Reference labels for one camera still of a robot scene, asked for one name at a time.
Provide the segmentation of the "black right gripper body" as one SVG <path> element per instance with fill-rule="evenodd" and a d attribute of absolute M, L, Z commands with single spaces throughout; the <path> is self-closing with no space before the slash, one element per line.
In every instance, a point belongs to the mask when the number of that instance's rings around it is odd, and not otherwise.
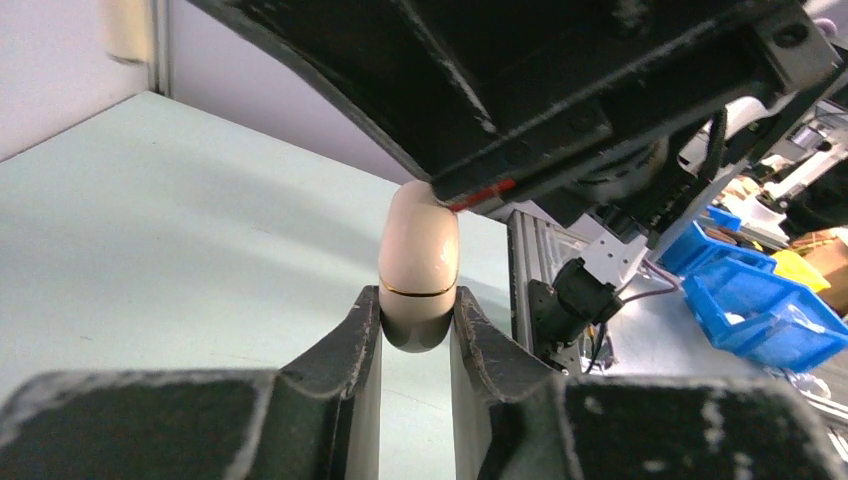
<path fill-rule="evenodd" d="M 615 204 L 683 174 L 678 155 L 709 120 L 752 101 L 765 118 L 790 96 L 763 86 L 627 86 L 578 102 L 490 152 L 491 218 L 543 198 L 560 212 Z"/>

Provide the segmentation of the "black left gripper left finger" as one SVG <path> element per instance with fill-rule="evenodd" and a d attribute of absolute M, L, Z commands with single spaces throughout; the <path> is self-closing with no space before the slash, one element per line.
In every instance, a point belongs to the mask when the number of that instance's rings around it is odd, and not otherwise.
<path fill-rule="evenodd" d="M 5 479 L 374 479 L 377 290 L 284 367 L 49 372 L 1 409 Z"/>

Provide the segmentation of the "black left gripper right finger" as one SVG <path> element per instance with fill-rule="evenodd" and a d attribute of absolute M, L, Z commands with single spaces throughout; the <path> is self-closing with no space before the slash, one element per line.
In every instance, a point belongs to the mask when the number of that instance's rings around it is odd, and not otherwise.
<path fill-rule="evenodd" d="M 772 379 L 569 377 L 457 291 L 450 335 L 461 479 L 838 479 L 821 418 Z"/>

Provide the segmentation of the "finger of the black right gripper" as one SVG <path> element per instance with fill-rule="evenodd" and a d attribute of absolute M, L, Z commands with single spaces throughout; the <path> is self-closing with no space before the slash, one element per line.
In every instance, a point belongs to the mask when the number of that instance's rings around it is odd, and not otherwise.
<path fill-rule="evenodd" d="M 527 199 L 738 98 L 772 105 L 839 62 L 797 1 L 574 1 L 547 42 L 485 84 L 505 131 L 432 187 L 457 209 Z"/>
<path fill-rule="evenodd" d="M 610 141 L 575 1 L 202 1 L 435 183 L 591 170 Z"/>

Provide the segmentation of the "beige square earbud case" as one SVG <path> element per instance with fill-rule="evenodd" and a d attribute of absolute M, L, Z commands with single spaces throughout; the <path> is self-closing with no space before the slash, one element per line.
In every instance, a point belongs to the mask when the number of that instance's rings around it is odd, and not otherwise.
<path fill-rule="evenodd" d="M 423 353 L 445 338 L 459 277 L 456 213 L 440 205 L 420 180 L 394 194 L 378 255 L 378 302 L 387 340 L 407 353 Z"/>

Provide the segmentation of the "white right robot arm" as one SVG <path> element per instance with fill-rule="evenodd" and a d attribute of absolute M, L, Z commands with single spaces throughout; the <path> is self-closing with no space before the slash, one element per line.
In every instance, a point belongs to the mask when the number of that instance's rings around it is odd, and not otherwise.
<path fill-rule="evenodd" d="M 548 360 L 622 308 L 645 255 L 746 132 L 840 58 L 800 1 L 202 1 L 412 174 L 381 240 L 382 328 L 408 352 L 457 320 L 457 216 L 532 200 L 602 226 L 516 332 Z"/>

